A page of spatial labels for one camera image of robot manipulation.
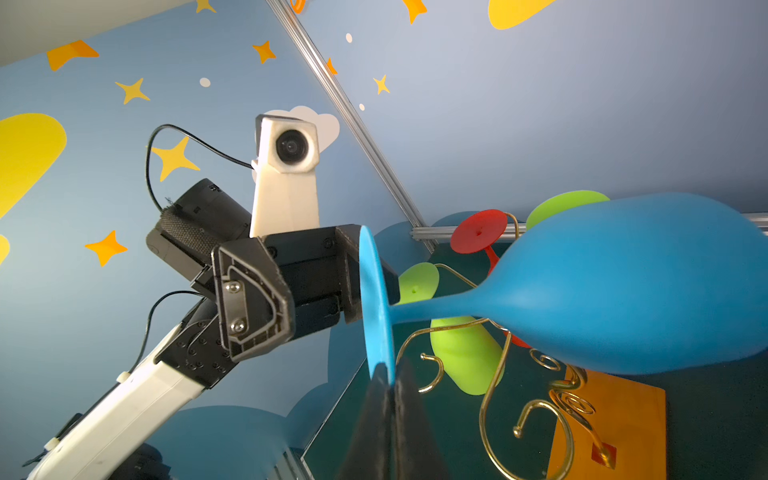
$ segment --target black cable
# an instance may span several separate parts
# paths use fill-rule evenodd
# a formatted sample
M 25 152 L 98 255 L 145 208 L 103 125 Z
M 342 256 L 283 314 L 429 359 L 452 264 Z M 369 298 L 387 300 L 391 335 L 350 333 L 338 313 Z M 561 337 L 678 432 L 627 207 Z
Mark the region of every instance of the black cable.
M 154 315 L 154 310 L 157 308 L 160 303 L 168 298 L 171 295 L 176 295 L 177 293 L 189 293 L 190 295 L 197 295 L 197 296 L 203 296 L 202 293 L 193 292 L 192 290 L 176 290 L 175 292 L 166 293 L 160 299 L 157 300 L 157 302 L 154 303 L 152 308 L 149 311 L 149 316 L 147 317 L 147 328 L 144 331 L 144 339 L 141 341 L 141 350 L 139 350 L 139 357 L 136 358 L 136 362 L 134 362 L 134 365 L 131 367 L 130 370 L 128 370 L 128 373 L 133 373 L 136 367 L 138 366 L 139 362 L 141 362 L 141 359 L 144 357 L 144 349 L 147 348 L 147 339 L 149 338 L 149 329 L 152 325 L 152 315 Z
M 144 356 L 144 350 L 147 348 L 147 339 L 149 338 L 150 326 L 152 325 L 152 315 L 154 314 L 155 309 L 157 308 L 158 305 L 160 305 L 160 303 L 163 300 L 165 300 L 166 298 L 168 298 L 171 295 L 176 295 L 177 293 L 189 293 L 190 295 L 197 295 L 197 296 L 203 296 L 204 297 L 204 295 L 202 293 L 193 292 L 191 290 L 176 290 L 174 292 L 166 293 L 165 295 L 160 297 L 157 300 L 157 302 L 154 303 L 154 305 L 152 306 L 152 308 L 149 311 L 149 316 L 147 317 L 147 328 L 144 331 L 144 339 L 141 341 L 141 351 L 139 352 L 139 357 L 136 359 L 136 362 L 131 367 L 131 369 L 128 370 L 128 373 L 133 373 L 134 372 L 134 370 L 136 369 L 138 364 L 141 362 L 141 358 Z M 101 403 L 102 400 L 106 399 L 107 395 L 112 393 L 112 390 L 116 389 L 119 385 L 120 385 L 119 383 L 115 383 L 112 386 L 112 388 L 107 390 L 107 392 L 104 395 L 102 395 L 99 400 L 96 400 L 96 402 L 94 402 L 94 404 L 91 405 L 88 408 L 88 410 L 85 411 L 85 413 L 83 413 L 83 414 L 75 413 L 72 416 L 72 418 L 69 419 L 69 421 L 63 427 L 61 427 L 61 430 L 59 431 L 59 433 L 56 434 L 55 438 L 62 439 L 65 435 L 67 435 L 70 430 L 72 430 L 78 423 L 80 423 L 81 419 L 85 418 L 86 415 L 91 413 L 91 411 L 96 408 L 96 405 Z M 30 466 L 33 463 L 40 462 L 43 459 L 43 457 L 45 457 L 45 454 L 47 454 L 47 453 L 48 453 L 48 451 L 43 450 L 39 455 L 35 456 L 34 458 L 30 458 L 29 460 L 24 462 L 22 467 Z
M 248 167 L 250 169 L 253 169 L 253 166 L 251 164 L 248 164 L 248 163 L 243 162 L 243 161 L 239 161 L 236 158 L 232 158 L 229 155 L 227 155 L 227 154 L 225 154 L 223 152 L 218 151 L 217 149 L 211 147 L 209 144 L 205 143 L 200 138 L 195 137 L 194 135 L 192 135 L 190 132 L 184 130 L 183 128 L 179 128 L 176 125 L 171 125 L 171 124 L 161 125 L 160 127 L 155 128 L 154 131 L 152 132 L 152 135 L 149 136 L 149 143 L 147 143 L 147 161 L 145 162 L 146 163 L 146 168 L 144 170 L 144 177 L 147 179 L 147 190 L 149 190 L 149 196 L 152 199 L 152 203 L 154 203 L 154 206 L 157 207 L 157 209 L 161 213 L 163 211 L 163 207 L 160 206 L 160 204 L 157 202 L 157 198 L 155 198 L 155 196 L 154 196 L 154 192 L 152 191 L 152 183 L 151 183 L 150 178 L 149 178 L 149 159 L 150 159 L 150 157 L 152 155 L 152 144 L 154 143 L 154 138 L 157 136 L 157 134 L 160 133 L 161 130 L 165 130 L 166 128 L 171 128 L 171 129 L 173 129 L 175 131 L 179 131 L 179 132 L 187 135 L 189 138 L 191 138 L 192 140 L 196 141 L 198 144 L 203 145 L 205 148 L 207 148 L 208 150 L 214 152 L 219 157 L 226 158 L 230 162 L 232 162 L 234 164 L 238 164 L 241 167 Z

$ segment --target yellow star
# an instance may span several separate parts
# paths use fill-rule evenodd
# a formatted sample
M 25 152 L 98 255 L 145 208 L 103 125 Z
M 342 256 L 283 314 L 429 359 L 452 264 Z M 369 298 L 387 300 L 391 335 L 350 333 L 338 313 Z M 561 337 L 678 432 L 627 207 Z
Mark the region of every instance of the yellow star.
M 386 82 L 386 75 L 384 75 L 384 77 L 382 77 L 381 80 L 376 80 L 374 78 L 373 81 L 376 82 L 376 84 L 379 86 L 379 93 L 377 93 L 377 95 L 381 94 L 382 90 L 389 93 L 389 89 L 386 87 L 386 84 L 384 83 Z
M 109 259 L 118 253 L 127 252 L 128 249 L 118 243 L 118 239 L 114 236 L 114 230 L 107 235 L 107 238 L 103 239 L 99 243 L 91 243 L 86 245 L 85 248 L 93 250 L 98 255 L 98 262 L 101 266 L 107 264 Z
M 165 180 L 168 175 L 177 168 L 190 168 L 191 170 L 200 169 L 184 156 L 184 148 L 187 147 L 187 142 L 189 140 L 189 137 L 184 137 L 177 146 L 170 150 L 152 147 L 152 151 L 163 161 L 163 171 L 160 172 L 160 181 Z
M 265 43 L 264 45 L 254 45 L 253 47 L 256 49 L 256 51 L 259 52 L 259 57 L 261 57 L 261 63 L 264 63 L 270 58 L 277 58 L 275 54 L 272 53 L 269 42 Z
M 402 0 L 402 2 L 408 7 L 408 14 L 411 15 L 411 25 L 413 25 L 417 15 L 427 12 L 427 8 L 422 0 Z
M 197 0 L 197 13 L 200 13 L 203 10 L 211 10 L 213 13 L 216 13 L 214 7 L 210 6 L 210 0 Z
M 149 100 L 147 95 L 141 93 L 141 82 L 144 81 L 143 78 L 139 78 L 139 81 L 134 83 L 133 85 L 123 85 L 120 83 L 115 82 L 115 84 L 125 90 L 125 101 L 123 102 L 123 105 L 128 103 L 129 101 L 133 100 L 134 98 L 143 98 L 144 100 Z

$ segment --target gold metal hook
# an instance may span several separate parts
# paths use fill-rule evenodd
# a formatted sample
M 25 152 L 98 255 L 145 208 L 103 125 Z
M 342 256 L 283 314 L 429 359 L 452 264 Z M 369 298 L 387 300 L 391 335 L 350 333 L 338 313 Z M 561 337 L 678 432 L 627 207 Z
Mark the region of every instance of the gold metal hook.
M 468 326 L 474 326 L 474 325 L 480 325 L 481 323 L 488 322 L 487 318 L 484 319 L 477 319 L 472 320 L 471 322 L 467 323 L 461 323 L 459 325 L 446 325 L 446 326 L 431 326 L 429 328 L 416 330 L 414 333 L 411 333 L 408 338 L 405 340 L 405 342 L 402 343 L 400 346 L 400 350 L 397 352 L 397 359 L 395 360 L 395 364 L 397 365 L 400 363 L 400 359 L 402 358 L 403 353 L 406 352 L 406 348 L 411 343 L 411 341 L 416 338 L 419 335 L 423 335 L 424 333 L 431 333 L 431 332 L 443 332 L 445 330 L 456 330 L 456 329 L 463 329 Z M 442 360 L 439 357 L 427 355 L 426 353 L 422 353 L 421 355 L 422 360 L 432 360 L 433 362 L 437 363 L 437 376 L 434 380 L 432 380 L 427 386 L 423 386 L 419 389 L 419 393 L 427 393 L 431 392 L 438 383 L 442 380 L 442 377 L 445 375 L 445 367 L 442 364 Z
M 440 383 L 440 380 L 442 380 L 442 377 L 445 375 L 445 367 L 442 365 L 442 360 L 439 357 L 427 355 L 426 353 L 422 353 L 421 357 L 422 360 L 432 360 L 433 362 L 437 362 L 437 376 L 429 383 L 429 385 L 423 386 L 419 389 L 419 393 L 427 393 L 431 392 L 432 389 L 434 389 L 437 384 Z
M 515 222 L 515 240 L 520 238 L 520 224 L 518 223 L 518 218 L 515 215 L 510 214 L 509 212 L 504 212 L 504 215 L 507 217 L 510 217 L 513 222 Z
M 512 343 L 512 337 L 508 336 L 506 341 L 504 342 L 504 349 L 502 350 L 502 357 L 498 361 L 498 366 L 496 366 L 496 372 L 493 375 L 493 379 L 491 380 L 491 385 L 488 387 L 488 391 L 485 393 L 485 396 L 483 397 L 482 404 L 480 406 L 480 418 L 479 418 L 479 424 L 480 424 L 480 437 L 482 439 L 482 444 L 485 447 L 485 452 L 488 454 L 488 457 L 491 459 L 491 462 L 493 462 L 493 465 L 496 466 L 496 468 L 504 475 L 507 480 L 525 480 L 522 477 L 518 477 L 514 473 L 507 470 L 506 467 L 502 465 L 502 463 L 498 460 L 498 457 L 496 457 L 496 454 L 493 452 L 493 449 L 491 448 L 491 443 L 488 440 L 488 433 L 485 431 L 485 417 L 488 413 L 488 404 L 491 402 L 491 397 L 493 396 L 493 392 L 496 390 L 496 382 L 498 382 L 499 377 L 502 374 L 502 370 L 504 369 L 504 364 L 507 360 L 507 355 L 509 353 L 509 346 Z M 531 411 L 533 409 L 547 409 L 550 412 L 554 413 L 558 417 L 558 421 L 563 425 L 563 431 L 565 432 L 565 462 L 563 465 L 555 472 L 555 474 L 550 477 L 546 478 L 545 480 L 563 480 L 565 476 L 570 472 L 571 466 L 574 462 L 574 437 L 573 432 L 571 431 L 571 427 L 568 424 L 568 421 L 565 419 L 563 414 L 561 413 L 560 409 L 558 407 L 552 405 L 550 402 L 546 402 L 544 400 L 531 400 L 527 404 L 525 404 L 525 407 L 523 407 L 523 410 L 520 414 L 520 419 L 518 420 L 517 425 L 512 429 L 512 433 L 515 434 L 516 438 L 522 438 L 523 436 L 523 426 L 525 425 L 525 421 L 528 419 L 528 416 L 531 414 Z
M 463 276 L 463 275 L 461 275 L 459 272 L 457 272 L 456 270 L 452 269 L 450 266 L 448 266 L 448 265 L 445 265 L 444 263 L 435 263 L 435 266 L 436 266 L 436 267 L 438 267 L 438 268 L 444 268 L 444 269 L 446 269 L 447 271 L 449 271 L 449 272 L 453 273 L 453 274 L 454 274 L 454 275 L 456 275 L 458 278 L 460 278 L 460 279 L 464 280 L 464 283 L 466 283 L 467 285 L 469 285 L 469 286 L 470 286 L 470 287 L 472 287 L 472 288 L 477 288 L 477 287 L 478 287 L 478 284 L 477 284 L 477 283 L 475 283 L 475 282 L 471 281 L 471 280 L 470 280 L 469 278 L 467 278 L 466 276 Z

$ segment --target gold wire rack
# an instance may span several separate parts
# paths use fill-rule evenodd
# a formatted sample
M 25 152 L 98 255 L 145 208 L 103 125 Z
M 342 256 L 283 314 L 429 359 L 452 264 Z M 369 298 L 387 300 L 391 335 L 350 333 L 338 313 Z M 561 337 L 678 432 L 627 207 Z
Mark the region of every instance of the gold wire rack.
M 509 213 L 506 213 L 506 214 L 515 223 L 515 239 L 518 239 L 520 237 L 520 226 L 518 223 L 518 219 L 512 214 L 509 214 Z M 444 263 L 436 263 L 435 266 L 449 271 L 450 273 L 452 273 L 453 275 L 455 275 L 456 277 L 458 277 L 459 279 L 467 283 L 467 285 L 469 285 L 471 288 L 477 288 L 476 283 L 472 282 L 466 276 L 461 275 L 460 272 L 454 270 L 450 266 L 445 265 Z M 491 398 L 493 397 L 493 393 L 496 390 L 496 385 L 499 379 L 501 378 L 502 371 L 504 369 L 504 365 L 506 364 L 507 355 L 509 353 L 509 349 L 511 345 L 512 335 L 509 334 L 509 331 L 506 328 L 498 325 L 496 322 L 494 322 L 491 319 L 481 318 L 481 319 L 473 320 L 471 322 L 462 323 L 459 325 L 437 326 L 437 327 L 419 329 L 419 330 L 416 330 L 414 333 L 412 333 L 405 340 L 405 342 L 403 342 L 403 344 L 400 346 L 400 350 L 397 353 L 396 363 L 400 361 L 406 349 L 408 348 L 408 345 L 417 336 L 423 335 L 425 333 L 444 332 L 447 330 L 463 329 L 470 326 L 481 325 L 483 323 L 491 323 L 496 328 L 506 332 L 507 336 L 504 343 L 504 348 L 502 349 L 501 358 L 498 361 L 498 365 L 496 366 L 496 370 L 493 375 L 493 379 L 491 380 L 491 383 L 488 386 L 488 391 L 483 396 L 482 404 L 480 405 L 480 414 L 478 418 L 480 438 L 482 439 L 483 446 L 485 447 L 485 452 L 488 454 L 488 457 L 491 459 L 491 462 L 493 462 L 493 465 L 497 468 L 497 470 L 501 472 L 501 474 L 505 478 L 507 478 L 508 480 L 525 480 L 524 478 L 512 473 L 508 468 L 506 468 L 501 463 L 501 461 L 499 461 L 498 457 L 493 452 L 491 443 L 488 440 L 488 434 L 486 433 L 486 430 L 485 430 L 485 419 L 488 413 L 488 406 L 490 405 Z M 559 361 L 550 357 L 549 355 L 545 355 L 544 353 L 541 353 L 536 349 L 530 349 L 529 353 L 531 355 L 531 358 L 536 363 L 545 367 L 546 369 L 550 369 L 553 371 L 562 370 L 562 364 L 560 364 Z M 437 366 L 438 366 L 438 373 L 435 379 L 432 380 L 428 385 L 423 386 L 422 388 L 419 389 L 419 393 L 423 394 L 423 393 L 431 392 L 442 381 L 443 377 L 445 376 L 445 367 L 443 366 L 442 360 L 437 356 L 432 356 L 432 355 L 427 355 L 426 353 L 422 353 L 420 355 L 420 358 L 422 360 L 429 360 L 429 361 L 435 362 L 437 363 Z M 574 461 L 573 432 L 571 431 L 571 427 L 569 426 L 568 421 L 565 418 L 565 415 L 568 415 L 571 418 L 573 418 L 576 422 L 579 423 L 579 425 L 584 427 L 590 433 L 592 437 L 592 442 L 597 447 L 600 457 L 603 460 L 603 463 L 609 468 L 615 468 L 614 456 L 611 454 L 610 450 L 608 450 L 605 447 L 605 444 L 600 440 L 600 436 L 597 434 L 594 428 L 592 428 L 592 425 L 590 424 L 590 422 L 584 417 L 585 415 L 595 414 L 595 408 L 587 400 L 581 398 L 576 393 L 574 393 L 576 390 L 579 390 L 580 388 L 582 388 L 587 384 L 587 380 L 588 380 L 587 371 L 572 365 L 566 365 L 566 366 L 568 367 L 568 371 L 571 373 L 571 378 L 567 380 L 555 380 L 550 382 L 549 398 L 551 401 L 548 402 L 546 400 L 535 399 L 528 402 L 523 407 L 523 410 L 520 413 L 520 417 L 518 418 L 518 422 L 515 425 L 515 427 L 512 429 L 512 433 L 515 436 L 515 438 L 517 439 L 522 438 L 523 427 L 525 426 L 525 422 L 528 419 L 528 416 L 530 415 L 531 411 L 534 409 L 549 410 L 550 412 L 555 414 L 558 421 L 563 426 L 563 431 L 565 433 L 565 460 L 561 465 L 561 467 L 551 477 L 547 477 L 544 480 L 562 480 L 563 478 L 565 478 L 566 475 L 568 475 L 568 473 L 571 470 L 571 466 L 573 465 L 573 461 Z

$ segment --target metal rail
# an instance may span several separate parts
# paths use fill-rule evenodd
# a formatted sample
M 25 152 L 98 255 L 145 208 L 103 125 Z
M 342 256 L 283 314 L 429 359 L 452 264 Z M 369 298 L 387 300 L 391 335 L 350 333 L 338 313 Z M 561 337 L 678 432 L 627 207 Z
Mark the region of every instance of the metal rail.
M 395 201 L 406 215 L 408 221 L 414 227 L 425 227 L 426 222 L 413 203 L 413 200 L 406 192 L 406 189 L 400 183 L 400 180 L 395 175 L 392 167 L 384 158 L 384 154 L 381 152 L 376 142 L 373 141 L 373 137 L 366 128 L 362 119 L 357 114 L 357 110 L 352 105 L 352 102 L 346 97 L 344 90 L 336 80 L 336 77 L 331 74 L 326 66 L 323 56 L 317 50 L 315 44 L 312 43 L 312 39 L 304 30 L 304 27 L 296 18 L 296 14 L 293 9 L 284 0 L 266 0 L 266 3 L 272 8 L 277 19 L 286 29 L 286 32 L 293 40 L 293 43 L 299 49 L 299 53 L 304 57 L 304 60 L 309 65 L 312 72 L 317 77 L 317 80 L 323 86 L 329 98 L 339 110 L 339 113 L 344 118 L 344 121 L 349 126 L 352 134 L 360 143 L 363 151 L 366 152 L 368 159 L 371 160 L 379 176 L 384 181 L 384 184 L 389 189 L 389 192 L 395 198 Z M 435 244 L 429 239 L 423 240 L 429 252 L 432 253 L 435 250 Z
M 768 235 L 768 213 L 744 214 L 744 216 L 752 220 L 764 234 Z M 444 243 L 451 240 L 453 230 L 456 230 L 456 227 L 414 227 L 411 230 L 411 237 L 413 237 L 413 240 L 418 241 L 434 240 Z M 525 233 L 525 223 L 520 223 L 520 233 Z M 510 224 L 498 241 L 511 243 L 514 239 L 515 225 Z

